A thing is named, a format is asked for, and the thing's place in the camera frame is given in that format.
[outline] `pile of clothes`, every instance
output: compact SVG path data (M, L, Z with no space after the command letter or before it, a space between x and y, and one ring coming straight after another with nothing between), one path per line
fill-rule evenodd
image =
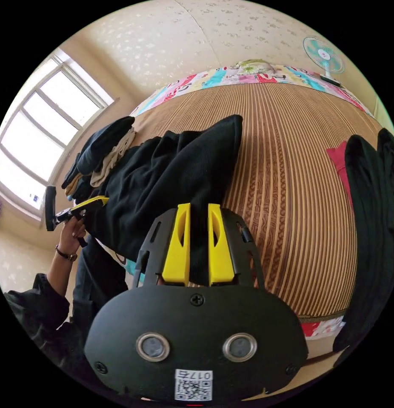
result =
M127 259L136 260L156 217L179 204L191 204L190 281L207 285L208 204L221 204L231 183L242 136L242 117L232 115L203 131L167 131L130 147L94 188L93 172L112 146L110 129L123 136L133 118L123 118L93 135L77 156L63 188L76 202L109 197L87 213L85 227L100 242Z
M88 139L62 184L69 201L86 200L92 189L105 181L133 142L133 123L133 117L125 116Z
M394 137L380 130L375 150L353 135L327 153L351 199L357 231L356 281L333 347L350 346L340 363L373 327L394 288Z

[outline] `window frame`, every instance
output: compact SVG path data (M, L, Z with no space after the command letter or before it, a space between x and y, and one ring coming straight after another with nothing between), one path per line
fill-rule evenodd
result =
M52 69L48 74L46 74L38 83L28 91L26 96L20 101L18 105L16 105L11 112L11 115L8 117L6 120L5 125L2 127L0 131L0 150L6 155L7 158L9 158L16 166L18 166L24 173L26 173L28 176L32 177L34 180L38 181L39 183L43 184L44 186L54 184L55 181L59 178L60 172L63 168L63 165L65 164L66 160L68 157L71 155L72 150L74 149L75 145L78 143L78 141L81 139L83 134L87 131L87 129L93 125L94 121L111 105L113 105L119 98L112 98L105 90L105 94L107 94L110 97L110 103L107 103L101 96L99 96L97 93L95 93L94 90L92 90L91 86L86 83L84 79L82 79L77 73L75 73L70 67L69 64L71 62L74 62L71 58L65 58L65 60L61 59L57 55L57 51L52 53L50 56L48 56L40 65L42 66L45 64L47 61L50 59L54 60L57 63L57 67ZM58 72L62 72L64 75L67 76L67 78L74 84L76 85L80 91L82 91L97 107L98 111L92 115L91 118L84 124L80 125L78 124L74 119L72 119L65 111L63 111L58 105L56 105L48 96L44 94L40 90L40 87L44 85L47 81L49 81L54 75L56 75ZM68 144L62 143L60 140L58 140L55 136L51 135L48 131L46 131L40 124L38 124L32 117L31 115L26 111L24 108L24 105L28 102L28 100L34 95L34 94L39 95L41 98L44 99L48 105L53 108L59 115L61 115L64 119L66 119L69 123L71 123L76 129L77 132L75 133L74 137L70 140ZM36 175L34 172L32 172L28 167L26 167L24 164L22 164L19 160L17 160L3 145L2 145L2 139L6 134L6 131L9 127L9 125L12 123L13 119L15 116L21 112L25 117L36 127L38 128L45 136L47 136L50 140L54 141L57 145L59 145L62 149L63 152L55 164L51 175L48 179L48 181L42 179L38 175ZM45 205L44 205L44 200L42 201L39 209L35 208L28 202L24 201L20 197L18 197L14 192L12 192L7 186L5 186L1 181L0 181L0 199L4 200L8 204L10 204L13 208L17 209L18 211L21 211L24 215L29 218L29 220L33 220L34 223L41 223L43 220L43 215L45 211Z

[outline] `bed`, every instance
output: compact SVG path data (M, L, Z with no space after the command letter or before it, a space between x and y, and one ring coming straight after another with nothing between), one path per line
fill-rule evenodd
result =
M348 90L333 89L314 73L266 66L246 74L237 68L190 76L156 91L132 112L132 145L167 130L203 130L240 114L243 140L223 206L249 225L267 289L296 312L306 337L329 336L343 325L357 242L352 208L326 149L352 134L376 147L381 126ZM211 80L221 70L228 74ZM136 260L100 244L133 274Z

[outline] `folded clothes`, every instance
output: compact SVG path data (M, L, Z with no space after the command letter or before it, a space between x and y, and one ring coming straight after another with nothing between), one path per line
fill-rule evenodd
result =
M74 194L74 191L77 188L78 182L79 180L82 178L82 174L81 173L77 173L76 176L72 179L71 183L68 184L65 188L65 195L66 196L70 196L72 194Z
M77 188L72 194L72 199L76 201L77 204L80 204L82 201L88 199L91 195L93 187L91 186L91 176L82 176L78 181Z
M105 156L100 171L93 172L91 177L91 186L99 187L106 179L116 163L122 158L133 142L136 132L133 128L119 141L112 151Z
M81 150L77 162L78 171L85 176L95 171L103 158L129 132L133 123L134 118L126 116L95 132Z
M79 159L80 153L77 154L77 157L75 157L75 161L74 164L72 165L72 167L68 170L63 183L61 184L61 188L63 190L65 190L68 186L68 184L72 183L72 180L77 176L77 174L79 173L78 169L77 169L77 163L78 163L78 159Z
M86 215L87 231L135 261L154 219L191 203L190 280L207 285L208 204L221 204L231 183L242 120L232 115L203 131L167 131L129 148L93 190L92 197L103 195L109 201Z

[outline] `black cloth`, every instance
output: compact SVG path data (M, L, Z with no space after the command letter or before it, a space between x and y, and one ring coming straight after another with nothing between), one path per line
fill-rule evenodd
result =
M75 178L75 176L77 176L78 173L79 173L78 168L77 168L79 156L80 156L80 153L78 153L77 156L75 157L74 164L68 170L68 172L67 172L67 174L66 174L66 176L64 178L64 181L63 181L63 183L61 185L61 187L63 189L65 189L68 186L68 184L70 184L71 181Z
M110 299L128 289L125 269L93 239L82 249L78 260L73 309L69 322L69 302L37 274L33 288L4 294L15 317L37 347L69 376L105 387L84 355L89 328L98 311Z
M77 204L85 201L91 195L93 190L93 187L91 186L91 177L92 176L82 176L82 178L78 181L78 185L74 193L71 194L72 199L76 200Z
M92 197L109 197L86 215L88 232L116 253L136 261L156 217L191 203L190 280L207 282L209 203L221 204L230 185L242 135L232 115L204 131L167 131L130 148Z
M357 231L357 270L346 325L333 346L333 351L350 346L343 358L367 335L394 287L394 137L382 129L376 151L353 135L345 165Z
M65 189L78 173L88 176L95 171L102 164L105 156L129 132L133 124L134 117L125 116L95 132L77 155L61 187Z

